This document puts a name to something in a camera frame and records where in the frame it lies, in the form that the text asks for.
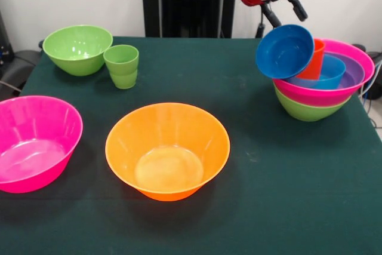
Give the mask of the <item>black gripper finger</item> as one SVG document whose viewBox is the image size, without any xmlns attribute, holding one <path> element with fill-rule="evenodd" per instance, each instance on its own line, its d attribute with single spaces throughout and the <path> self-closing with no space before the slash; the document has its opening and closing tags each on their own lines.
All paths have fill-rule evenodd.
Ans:
<svg viewBox="0 0 382 255">
<path fill-rule="evenodd" d="M 261 4 L 261 12 L 268 19 L 273 28 L 277 28 L 282 25 L 276 14 L 272 11 L 269 4 Z"/>
<path fill-rule="evenodd" d="M 302 6 L 299 0 L 288 0 L 292 6 L 293 10 L 300 21 L 305 21 L 308 18 L 306 10 Z"/>
</svg>

